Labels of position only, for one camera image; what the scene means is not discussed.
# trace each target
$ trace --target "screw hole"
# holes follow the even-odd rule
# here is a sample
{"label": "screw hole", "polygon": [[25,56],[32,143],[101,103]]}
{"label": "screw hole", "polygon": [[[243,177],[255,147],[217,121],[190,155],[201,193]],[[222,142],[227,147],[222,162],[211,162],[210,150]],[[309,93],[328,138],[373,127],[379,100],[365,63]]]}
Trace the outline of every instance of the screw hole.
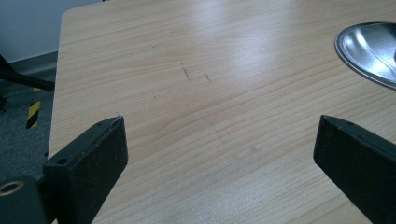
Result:
{"label": "screw hole", "polygon": [[60,165],[63,165],[63,164],[65,164],[65,163],[67,163],[68,162],[68,160],[66,159],[66,158],[62,158],[62,159],[59,159],[58,161],[56,161],[58,164],[60,164]]}
{"label": "screw hole", "polygon": [[0,187],[0,197],[12,194],[23,187],[23,182],[13,181]]}

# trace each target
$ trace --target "wooden table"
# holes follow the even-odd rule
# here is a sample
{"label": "wooden table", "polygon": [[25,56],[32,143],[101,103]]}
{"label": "wooden table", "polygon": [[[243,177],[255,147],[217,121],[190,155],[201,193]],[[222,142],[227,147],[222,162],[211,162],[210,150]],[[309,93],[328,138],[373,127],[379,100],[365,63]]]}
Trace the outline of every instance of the wooden table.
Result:
{"label": "wooden table", "polygon": [[314,164],[322,114],[396,142],[396,94],[344,28],[391,0],[112,0],[64,14],[53,155],[125,117],[129,164],[95,223],[369,223]]}

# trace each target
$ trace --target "yellow black hazard tape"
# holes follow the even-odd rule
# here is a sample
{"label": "yellow black hazard tape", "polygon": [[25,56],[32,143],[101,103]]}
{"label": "yellow black hazard tape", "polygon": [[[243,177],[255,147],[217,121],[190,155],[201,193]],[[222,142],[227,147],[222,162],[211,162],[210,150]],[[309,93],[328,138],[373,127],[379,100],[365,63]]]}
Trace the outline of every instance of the yellow black hazard tape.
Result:
{"label": "yellow black hazard tape", "polygon": [[[39,88],[33,88],[33,91],[41,91]],[[38,110],[40,109],[41,101],[34,102],[29,107],[29,115],[27,117],[26,129],[31,129],[37,126]]]}

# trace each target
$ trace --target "metal bowl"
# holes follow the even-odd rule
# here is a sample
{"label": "metal bowl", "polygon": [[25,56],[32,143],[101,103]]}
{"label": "metal bowl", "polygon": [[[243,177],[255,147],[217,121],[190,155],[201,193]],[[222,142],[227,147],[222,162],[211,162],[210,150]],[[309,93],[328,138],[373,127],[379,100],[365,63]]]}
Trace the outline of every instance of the metal bowl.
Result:
{"label": "metal bowl", "polygon": [[396,90],[396,23],[350,26],[335,39],[335,49],[360,75]]}

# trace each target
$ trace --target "scratch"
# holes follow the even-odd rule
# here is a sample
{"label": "scratch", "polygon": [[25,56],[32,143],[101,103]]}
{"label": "scratch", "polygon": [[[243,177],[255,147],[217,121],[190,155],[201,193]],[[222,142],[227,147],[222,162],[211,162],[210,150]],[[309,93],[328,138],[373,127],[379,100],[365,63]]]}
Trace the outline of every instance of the scratch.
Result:
{"label": "scratch", "polygon": [[183,63],[181,63],[180,65],[181,65],[181,68],[184,71],[184,74],[186,75],[186,78],[190,79],[189,73],[187,72],[187,69],[184,67]]}

